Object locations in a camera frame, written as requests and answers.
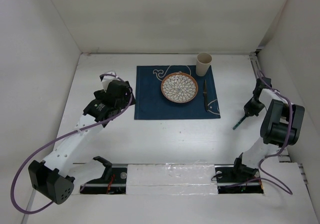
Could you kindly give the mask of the green-handled metal fork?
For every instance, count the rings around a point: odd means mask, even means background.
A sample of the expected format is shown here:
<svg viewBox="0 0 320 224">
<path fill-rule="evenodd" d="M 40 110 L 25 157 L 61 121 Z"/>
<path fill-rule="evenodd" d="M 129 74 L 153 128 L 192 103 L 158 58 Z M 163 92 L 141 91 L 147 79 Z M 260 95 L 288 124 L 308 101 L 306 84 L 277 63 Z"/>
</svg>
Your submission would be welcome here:
<svg viewBox="0 0 320 224">
<path fill-rule="evenodd" d="M 232 129 L 235 130 L 238 128 L 238 126 L 247 118 L 246 115 L 244 115 L 233 127 Z"/>
</svg>

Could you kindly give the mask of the blue whale cloth napkin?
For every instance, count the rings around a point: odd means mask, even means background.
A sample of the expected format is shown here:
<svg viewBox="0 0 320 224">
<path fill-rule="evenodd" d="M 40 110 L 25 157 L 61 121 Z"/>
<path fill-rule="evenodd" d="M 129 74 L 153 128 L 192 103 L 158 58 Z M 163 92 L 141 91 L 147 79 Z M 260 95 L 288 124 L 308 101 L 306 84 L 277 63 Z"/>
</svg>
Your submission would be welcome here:
<svg viewBox="0 0 320 224">
<path fill-rule="evenodd" d="M 136 120 L 219 119 L 220 109 L 212 68 L 204 77 L 196 75 L 195 65 L 138 66 L 136 68 L 135 112 Z M 161 92 L 162 80 L 169 74 L 183 72 L 198 84 L 196 97 L 188 103 L 173 103 Z M 203 84 L 206 80 L 208 112 L 204 107 Z"/>
</svg>

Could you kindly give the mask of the beige ceramic cup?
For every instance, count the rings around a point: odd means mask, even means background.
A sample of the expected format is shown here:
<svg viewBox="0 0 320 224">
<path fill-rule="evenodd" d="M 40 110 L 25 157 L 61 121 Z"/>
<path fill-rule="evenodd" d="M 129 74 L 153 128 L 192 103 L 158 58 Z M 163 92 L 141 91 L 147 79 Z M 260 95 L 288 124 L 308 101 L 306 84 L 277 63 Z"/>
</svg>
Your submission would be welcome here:
<svg viewBox="0 0 320 224">
<path fill-rule="evenodd" d="M 212 56 L 209 53 L 199 53 L 196 58 L 196 74 L 197 76 L 205 76 L 212 63 Z"/>
</svg>

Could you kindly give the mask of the floral orange-rimmed plate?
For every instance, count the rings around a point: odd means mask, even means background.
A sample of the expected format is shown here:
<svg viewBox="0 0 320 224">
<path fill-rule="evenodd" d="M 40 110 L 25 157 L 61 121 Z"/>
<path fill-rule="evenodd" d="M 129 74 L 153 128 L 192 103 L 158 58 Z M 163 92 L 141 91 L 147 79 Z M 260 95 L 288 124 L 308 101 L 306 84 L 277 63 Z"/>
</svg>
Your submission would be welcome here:
<svg viewBox="0 0 320 224">
<path fill-rule="evenodd" d="M 188 103 L 198 93 L 198 84 L 189 74 L 175 72 L 167 75 L 161 82 L 163 96 L 173 103 Z"/>
</svg>

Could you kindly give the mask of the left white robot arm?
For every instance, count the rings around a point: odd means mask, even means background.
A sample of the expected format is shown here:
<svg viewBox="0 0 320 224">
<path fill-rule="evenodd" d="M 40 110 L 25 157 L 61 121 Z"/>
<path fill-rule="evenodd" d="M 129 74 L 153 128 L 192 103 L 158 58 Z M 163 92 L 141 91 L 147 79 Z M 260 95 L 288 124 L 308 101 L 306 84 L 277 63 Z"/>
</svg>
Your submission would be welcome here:
<svg viewBox="0 0 320 224">
<path fill-rule="evenodd" d="M 32 161 L 28 167 L 32 187 L 52 202 L 60 205 L 74 190 L 92 180 L 107 182 L 112 177 L 112 164 L 100 156 L 73 168 L 76 157 L 90 140 L 135 99 L 128 81 L 113 80 L 106 90 L 94 92 L 95 99 L 83 110 L 75 126 L 75 134 L 62 142 L 41 162 Z"/>
</svg>

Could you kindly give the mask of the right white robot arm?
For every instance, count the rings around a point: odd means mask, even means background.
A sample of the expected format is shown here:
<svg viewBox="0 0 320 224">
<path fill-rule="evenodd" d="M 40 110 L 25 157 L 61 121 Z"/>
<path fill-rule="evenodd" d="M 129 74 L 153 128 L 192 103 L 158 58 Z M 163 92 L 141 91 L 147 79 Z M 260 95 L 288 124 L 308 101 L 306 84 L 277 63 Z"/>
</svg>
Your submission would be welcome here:
<svg viewBox="0 0 320 224">
<path fill-rule="evenodd" d="M 288 145 L 294 145 L 300 136 L 305 108 L 292 104 L 278 91 L 272 89 L 271 79 L 256 80 L 252 98 L 244 105 L 244 117 L 258 116 L 267 109 L 260 128 L 260 138 L 247 151 L 240 154 L 231 168 L 231 175 L 237 181 L 253 177 L 261 160 L 274 157 Z"/>
</svg>

